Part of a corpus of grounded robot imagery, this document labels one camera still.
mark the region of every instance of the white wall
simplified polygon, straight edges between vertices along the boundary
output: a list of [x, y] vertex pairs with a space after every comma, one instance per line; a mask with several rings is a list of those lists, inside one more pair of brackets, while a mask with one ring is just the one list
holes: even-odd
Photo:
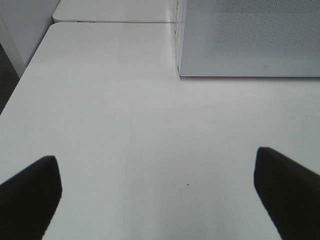
[[21, 77], [60, 0], [0, 0], [0, 43]]

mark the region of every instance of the table surface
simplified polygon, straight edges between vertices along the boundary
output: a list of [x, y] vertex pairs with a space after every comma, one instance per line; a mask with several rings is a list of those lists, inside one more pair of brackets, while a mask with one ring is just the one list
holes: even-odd
[[58, 22], [173, 22], [177, 0], [61, 0]]
[[180, 78], [172, 27], [48, 30], [0, 116], [0, 182], [58, 160], [45, 240], [280, 240], [258, 147], [320, 173], [318, 79]]

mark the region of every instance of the perforated panel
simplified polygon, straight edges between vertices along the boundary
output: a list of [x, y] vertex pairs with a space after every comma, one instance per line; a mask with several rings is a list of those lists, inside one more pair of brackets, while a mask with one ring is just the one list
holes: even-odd
[[188, 0], [186, 6], [181, 75], [320, 75], [320, 1]]

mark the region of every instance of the dark floor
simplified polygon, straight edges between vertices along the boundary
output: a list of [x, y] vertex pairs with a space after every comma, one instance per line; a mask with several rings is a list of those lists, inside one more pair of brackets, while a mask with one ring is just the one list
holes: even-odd
[[0, 114], [5, 108], [18, 82], [19, 77], [0, 45]]

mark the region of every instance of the white table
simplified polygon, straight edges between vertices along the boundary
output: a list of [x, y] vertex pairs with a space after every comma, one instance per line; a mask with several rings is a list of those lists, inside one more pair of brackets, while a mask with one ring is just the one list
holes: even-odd
[[61, 0], [53, 13], [58, 22], [173, 22], [177, 0]]
[[171, 24], [57, 23], [0, 116], [0, 182], [55, 155], [45, 240], [280, 240], [259, 146], [320, 173], [320, 82], [179, 78]]

